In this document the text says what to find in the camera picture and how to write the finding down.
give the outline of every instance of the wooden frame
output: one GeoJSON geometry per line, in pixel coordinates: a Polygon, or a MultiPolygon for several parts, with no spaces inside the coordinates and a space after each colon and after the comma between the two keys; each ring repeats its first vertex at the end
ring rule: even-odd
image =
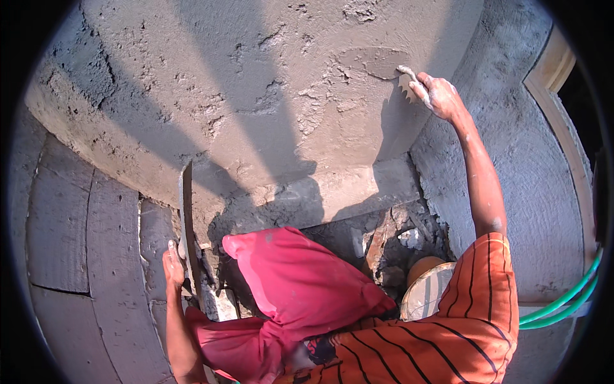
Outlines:
{"type": "Polygon", "coordinates": [[[525,78],[524,85],[550,123],[569,164],[582,221],[584,271],[586,271],[593,262],[597,249],[594,237],[591,170],[587,169],[582,159],[583,149],[573,122],[556,94],[567,80],[575,62],[575,56],[561,31],[554,27],[540,59],[525,78]]]}

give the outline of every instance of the hand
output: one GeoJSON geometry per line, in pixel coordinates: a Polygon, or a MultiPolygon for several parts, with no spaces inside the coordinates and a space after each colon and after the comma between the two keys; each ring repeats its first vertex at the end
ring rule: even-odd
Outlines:
{"type": "Polygon", "coordinates": [[[435,116],[451,122],[467,112],[456,88],[449,81],[433,78],[424,72],[420,72],[416,78],[418,81],[411,81],[410,88],[435,116]]]}
{"type": "Polygon", "coordinates": [[[168,251],[162,255],[162,266],[164,266],[164,276],[166,277],[166,287],[179,288],[185,280],[185,269],[179,253],[177,253],[177,244],[174,240],[168,242],[168,251]]]}

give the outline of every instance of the striped shirt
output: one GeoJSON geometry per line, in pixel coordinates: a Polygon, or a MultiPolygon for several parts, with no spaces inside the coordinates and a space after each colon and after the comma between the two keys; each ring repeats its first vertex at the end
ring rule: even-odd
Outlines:
{"type": "Polygon", "coordinates": [[[438,306],[419,321],[366,318],[330,338],[336,357],[274,384],[501,383],[516,350],[518,298],[500,233],[460,257],[438,306]]]}

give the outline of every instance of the notched trowel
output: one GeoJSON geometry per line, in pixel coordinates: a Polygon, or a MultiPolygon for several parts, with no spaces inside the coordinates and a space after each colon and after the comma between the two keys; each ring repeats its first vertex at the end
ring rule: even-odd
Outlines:
{"type": "Polygon", "coordinates": [[[398,77],[398,86],[402,92],[407,92],[405,98],[410,99],[410,103],[419,100],[409,86],[410,81],[417,80],[415,75],[412,78],[413,72],[407,66],[407,63],[411,63],[407,52],[388,47],[356,47],[337,53],[336,60],[348,68],[363,70],[382,80],[398,77]]]}

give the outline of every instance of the man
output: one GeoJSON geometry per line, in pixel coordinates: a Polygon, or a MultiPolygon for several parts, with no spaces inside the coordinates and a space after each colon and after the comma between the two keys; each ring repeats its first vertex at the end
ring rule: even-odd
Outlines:
{"type": "Polygon", "coordinates": [[[325,248],[286,227],[226,236],[270,320],[210,322],[181,309],[184,269],[163,257],[167,347],[179,384],[206,382],[203,363],[246,383],[500,383],[516,350],[518,299],[499,179],[456,89],[426,73],[410,87],[455,129],[477,240],[459,258],[439,311],[404,323],[394,302],[325,248]]]}

